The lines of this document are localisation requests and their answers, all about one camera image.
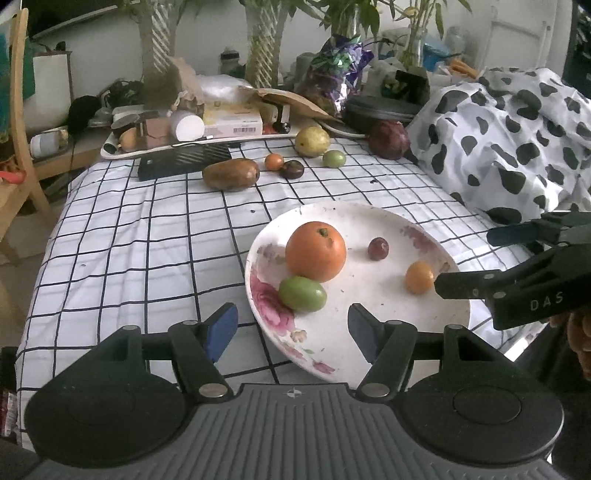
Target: metal screw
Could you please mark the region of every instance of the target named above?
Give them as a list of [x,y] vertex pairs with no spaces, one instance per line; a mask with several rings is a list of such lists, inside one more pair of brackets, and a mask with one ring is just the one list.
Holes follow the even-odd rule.
[[221,383],[206,383],[199,387],[199,394],[206,398],[220,398],[226,393],[228,393],[228,388]]
[[390,393],[390,389],[383,383],[367,383],[361,387],[361,391],[372,398],[385,397]]

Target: wooden chair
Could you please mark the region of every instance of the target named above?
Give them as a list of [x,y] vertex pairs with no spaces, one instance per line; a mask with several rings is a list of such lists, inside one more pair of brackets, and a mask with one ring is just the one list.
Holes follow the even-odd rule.
[[[25,181],[20,185],[0,183],[0,252],[12,264],[17,264],[17,253],[8,245],[4,238],[10,224],[18,214],[22,204],[30,198],[35,208],[44,220],[53,227],[56,217],[35,173],[33,160],[29,153],[25,122],[23,116],[22,98],[22,67],[25,53],[25,39],[27,37],[28,9],[24,8],[12,19],[9,44],[11,51],[10,71],[10,127],[12,143],[14,145],[15,160],[18,167],[26,172]],[[13,339],[22,333],[25,315],[0,282],[0,345],[6,343],[7,338]]]

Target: plate rim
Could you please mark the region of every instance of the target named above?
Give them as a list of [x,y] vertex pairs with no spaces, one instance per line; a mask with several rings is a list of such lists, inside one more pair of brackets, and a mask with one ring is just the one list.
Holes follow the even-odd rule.
[[[256,320],[256,323],[258,324],[259,328],[261,329],[261,331],[263,332],[265,337],[277,348],[277,350],[279,350],[283,355],[285,355],[285,357],[288,360],[290,360],[292,363],[296,364],[299,368],[301,368],[301,369],[307,371],[309,374],[311,374],[317,378],[321,378],[322,380],[327,381],[329,383],[343,383],[343,382],[347,383],[346,381],[341,381],[341,380],[335,381],[331,375],[324,374],[321,371],[313,368],[308,362],[304,362],[301,359],[295,358],[293,356],[288,356],[284,352],[283,348],[281,347],[281,345],[279,345],[279,342],[276,340],[276,338],[272,334],[267,332],[267,326],[265,325],[265,322],[260,318],[260,315],[258,314],[258,311],[254,305],[253,300],[252,300],[252,291],[251,291],[251,285],[250,285],[250,277],[251,277],[251,272],[252,272],[253,260],[254,260],[254,257],[256,255],[258,255],[258,252],[257,252],[258,249],[255,249],[254,245],[256,244],[256,241],[259,239],[259,237],[261,235],[263,235],[265,230],[267,230],[269,227],[271,227],[273,222],[275,222],[276,220],[279,220],[282,216],[287,215],[288,213],[291,213],[297,209],[301,209],[304,207],[311,208],[313,206],[320,207],[320,208],[322,208],[323,206],[332,207],[335,202],[345,204],[345,205],[355,205],[358,207],[364,207],[364,208],[368,208],[368,209],[381,210],[383,212],[389,213],[390,215],[394,215],[398,219],[401,219],[402,221],[406,222],[408,225],[412,225],[413,228],[418,228],[421,231],[421,233],[423,233],[431,242],[435,243],[436,245],[439,246],[439,248],[443,249],[443,251],[451,259],[451,261],[453,262],[453,265],[458,270],[459,270],[459,266],[456,263],[456,261],[453,259],[453,257],[450,255],[450,253],[445,249],[445,247],[438,240],[434,239],[421,225],[413,223],[410,220],[408,220],[407,218],[405,218],[397,213],[390,212],[389,210],[385,210],[383,208],[376,207],[376,206],[371,205],[369,203],[343,202],[343,201],[339,201],[339,200],[329,200],[329,201],[324,201],[324,202],[305,203],[300,206],[294,207],[286,212],[283,212],[281,215],[277,216],[276,218],[274,218],[268,224],[265,225],[265,228],[263,228],[263,230],[261,230],[258,233],[258,235],[255,237],[255,239],[252,241],[252,245],[248,251],[248,255],[246,256],[246,261],[245,261],[245,266],[244,266],[244,285],[245,285],[245,289],[246,289],[246,299],[248,300],[248,305],[251,309],[253,317]],[[466,328],[467,328],[469,326],[470,315],[472,313],[472,304],[469,300],[466,300],[466,303],[467,303],[467,322],[468,322],[468,325],[466,325]]]

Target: checkered bedsheet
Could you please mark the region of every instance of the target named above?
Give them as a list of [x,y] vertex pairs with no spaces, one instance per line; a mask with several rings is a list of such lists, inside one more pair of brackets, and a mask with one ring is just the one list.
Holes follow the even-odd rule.
[[[264,338],[244,288],[252,241],[303,203],[333,199],[390,210],[424,227],[462,270],[504,270],[529,257],[521,247],[491,248],[491,224],[408,161],[376,158],[357,141],[333,140],[332,148],[347,154],[339,170],[301,159],[289,140],[243,144],[234,157],[262,165],[273,151],[307,168],[293,181],[262,171],[256,186],[241,192],[211,192],[200,173],[140,182],[138,160],[97,163],[78,177],[48,242],[18,353],[23,445],[31,447],[22,415],[28,400],[98,342],[123,325],[164,332],[182,320],[204,320],[227,301],[237,305],[240,327],[217,367],[233,388],[316,381]],[[474,301],[470,328],[504,350],[539,326],[497,332]],[[149,368],[175,382],[169,362]]]

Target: floral plate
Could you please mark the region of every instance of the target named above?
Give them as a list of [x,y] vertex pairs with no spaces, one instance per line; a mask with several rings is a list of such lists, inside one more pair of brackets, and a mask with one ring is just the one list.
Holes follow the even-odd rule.
[[[328,301],[314,313],[297,313],[279,300],[277,289],[290,276],[285,245],[296,228],[320,221],[345,239],[347,260],[334,279],[323,284]],[[377,237],[390,245],[380,262],[369,260],[367,246]],[[349,335],[347,312],[361,303],[379,320],[398,319],[422,332],[442,332],[445,325],[468,326],[468,300],[443,300],[429,291],[415,296],[404,287],[404,274],[415,261],[428,262],[434,273],[459,271],[451,256],[425,231],[408,220],[370,205],[322,202],[302,205],[277,217],[257,236],[246,259],[246,294],[262,330],[295,364],[330,382],[356,388],[370,364]],[[409,386],[437,372],[437,361],[416,362]]]

